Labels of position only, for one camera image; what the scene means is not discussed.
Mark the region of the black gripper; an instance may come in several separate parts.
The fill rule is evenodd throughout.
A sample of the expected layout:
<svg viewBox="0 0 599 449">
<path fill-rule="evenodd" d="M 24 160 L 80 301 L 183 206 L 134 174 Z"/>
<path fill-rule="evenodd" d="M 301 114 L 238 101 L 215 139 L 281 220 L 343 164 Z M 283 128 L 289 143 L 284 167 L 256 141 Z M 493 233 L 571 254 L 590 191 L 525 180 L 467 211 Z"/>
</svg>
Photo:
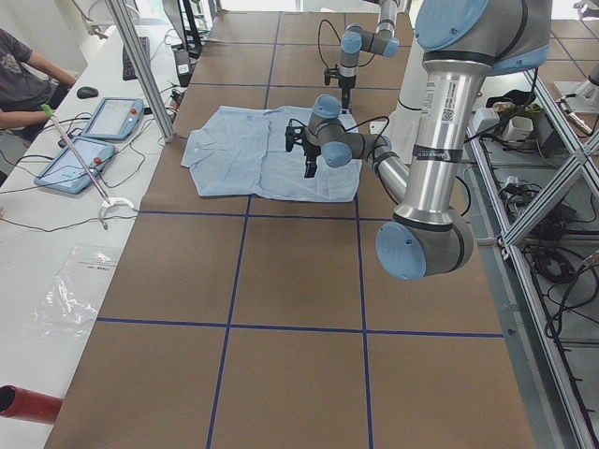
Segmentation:
<svg viewBox="0 0 599 449">
<path fill-rule="evenodd" d="M 319 146 L 314 145 L 307 137 L 308 126 L 298 119 L 290 119 L 285 128 L 285 150 L 292 152 L 296 145 L 303 149 L 305 161 L 304 178 L 311 179 L 317 171 L 317 157 L 321 154 Z"/>
<path fill-rule="evenodd" d="M 346 76 L 336 65 L 324 70 L 324 78 L 326 86 L 330 86 L 332 80 L 338 81 L 338 86 L 342 89 L 342 114 L 347 113 L 350 107 L 350 91 L 354 88 L 354 76 Z"/>
</svg>

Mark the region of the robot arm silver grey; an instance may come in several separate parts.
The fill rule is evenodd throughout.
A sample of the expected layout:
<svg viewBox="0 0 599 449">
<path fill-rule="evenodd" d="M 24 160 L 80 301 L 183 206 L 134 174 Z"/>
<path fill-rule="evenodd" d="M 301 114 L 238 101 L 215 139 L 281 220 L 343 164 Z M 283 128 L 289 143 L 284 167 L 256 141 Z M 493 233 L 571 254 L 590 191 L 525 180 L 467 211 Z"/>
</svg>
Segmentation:
<svg viewBox="0 0 599 449">
<path fill-rule="evenodd" d="M 368 31 L 359 24 L 348 25 L 341 38 L 340 63 L 324 72 L 326 85 L 330 84 L 331 79 L 338 81 L 344 110 L 349 109 L 351 90 L 356 87 L 359 54 L 363 51 L 390 58 L 400 46 L 399 39 L 395 37 L 395 26 L 401 2 L 383 0 L 373 1 L 373 4 L 380 8 L 376 29 Z"/>
<path fill-rule="evenodd" d="M 306 124 L 289 124 L 285 146 L 301 146 L 307 177 L 319 161 L 343 167 L 365 161 L 394 199 L 392 219 L 376 235 L 376 253 L 387 273 L 413 280 L 444 274 L 466 264 L 474 239 L 449 201 L 462 158 L 475 99 L 488 77 L 539 67 L 548 56 L 551 4 L 548 1 L 426 1 L 416 17 L 416 46 L 423 51 L 422 104 L 412 158 L 404 163 L 392 141 L 346 130 L 340 115 L 354 87 L 362 52 L 393 55 L 398 10 L 380 3 L 374 32 L 346 29 L 340 63 L 330 70 L 343 90 L 320 95 Z"/>
</svg>

